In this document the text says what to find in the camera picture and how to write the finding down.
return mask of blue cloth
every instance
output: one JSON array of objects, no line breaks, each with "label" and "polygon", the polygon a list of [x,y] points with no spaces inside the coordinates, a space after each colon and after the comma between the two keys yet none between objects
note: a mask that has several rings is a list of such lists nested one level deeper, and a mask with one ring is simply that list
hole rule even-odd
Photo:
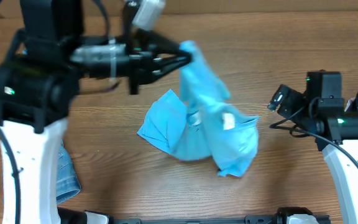
[{"label": "blue cloth", "polygon": [[81,190],[77,175],[74,171],[73,162],[66,149],[62,146],[58,153],[58,169],[56,182],[56,201],[57,203],[65,202],[66,200],[76,196]]},{"label": "blue cloth", "polygon": [[181,44],[193,61],[180,70],[180,99],[169,90],[154,102],[138,134],[184,161],[212,156],[218,175],[243,176],[256,156],[257,116],[245,116],[225,100],[230,92],[192,41]]}]

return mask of white tag on cloth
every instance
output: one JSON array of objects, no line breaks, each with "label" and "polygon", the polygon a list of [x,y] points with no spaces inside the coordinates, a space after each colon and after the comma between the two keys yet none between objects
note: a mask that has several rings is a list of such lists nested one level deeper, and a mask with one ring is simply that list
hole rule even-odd
[{"label": "white tag on cloth", "polygon": [[223,130],[230,130],[236,126],[234,115],[230,113],[223,113]]}]

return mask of wood grain surface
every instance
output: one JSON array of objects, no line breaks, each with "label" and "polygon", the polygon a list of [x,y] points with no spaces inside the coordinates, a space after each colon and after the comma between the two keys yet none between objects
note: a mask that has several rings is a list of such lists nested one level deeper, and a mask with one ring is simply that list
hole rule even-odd
[{"label": "wood grain surface", "polygon": [[[119,33],[112,18],[114,33]],[[0,19],[0,61],[20,19]],[[86,20],[103,33],[103,20]],[[79,96],[65,141],[83,190],[62,204],[118,218],[168,219],[272,214],[278,207],[308,207],[342,223],[331,174],[313,139],[294,139],[268,125],[280,119],[265,108],[279,84],[303,91],[306,72],[339,70],[343,96],[358,89],[358,12],[285,12],[163,16],[156,27],[177,40],[195,40],[232,92],[231,102],[259,114],[259,153],[243,178],[216,177],[211,159],[180,162],[136,135],[151,104],[178,74],[129,96],[126,81],[114,93]],[[82,81],[97,88],[104,81]],[[2,177],[0,155],[0,222]]]},{"label": "wood grain surface", "polygon": [[[102,1],[110,16],[120,16],[123,0]],[[232,12],[298,12],[298,11],[358,11],[355,0],[165,0],[164,14],[204,14]],[[83,0],[86,16],[100,16],[92,0]],[[3,1],[0,16],[22,16],[19,0]]]}]

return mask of light blue fabric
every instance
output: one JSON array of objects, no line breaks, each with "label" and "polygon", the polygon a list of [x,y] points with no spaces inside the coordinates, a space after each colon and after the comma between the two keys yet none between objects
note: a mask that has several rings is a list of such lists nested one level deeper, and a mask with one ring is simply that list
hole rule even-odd
[{"label": "light blue fabric", "polygon": [[[182,43],[181,49],[191,52],[193,61],[180,70],[180,99],[169,90],[153,103],[138,134],[177,159],[212,156],[218,175],[243,176],[257,153],[258,117],[245,116],[225,102],[229,90],[194,42]],[[224,114],[232,115],[233,127],[224,128]]]},{"label": "light blue fabric", "polygon": [[81,190],[77,175],[74,171],[73,162],[66,149],[62,146],[58,153],[57,182],[56,182],[56,201],[57,203],[76,196]]}]

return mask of wooden tabletop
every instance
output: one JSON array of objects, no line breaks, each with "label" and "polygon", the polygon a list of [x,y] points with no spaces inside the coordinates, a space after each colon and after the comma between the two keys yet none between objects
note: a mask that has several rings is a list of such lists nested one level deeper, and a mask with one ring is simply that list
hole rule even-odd
[{"label": "wooden tabletop", "polygon": [[[112,18],[113,33],[119,20]],[[0,19],[0,61],[20,19]],[[88,34],[102,34],[103,20],[86,19]],[[269,124],[267,111],[282,83],[305,89],[311,70],[338,70],[343,97],[358,89],[358,12],[283,12],[163,16],[156,27],[177,40],[195,40],[245,114],[258,114],[259,153],[243,178],[217,177],[211,159],[180,162],[136,132],[151,104],[172,89],[177,72],[130,96],[126,83],[114,93],[79,96],[70,113],[65,145],[82,191],[62,204],[118,218],[169,219],[273,214],[278,207],[308,207],[341,223],[331,174],[314,139],[295,139]],[[85,88],[105,81],[83,81]],[[0,155],[0,222],[2,177]]]}]

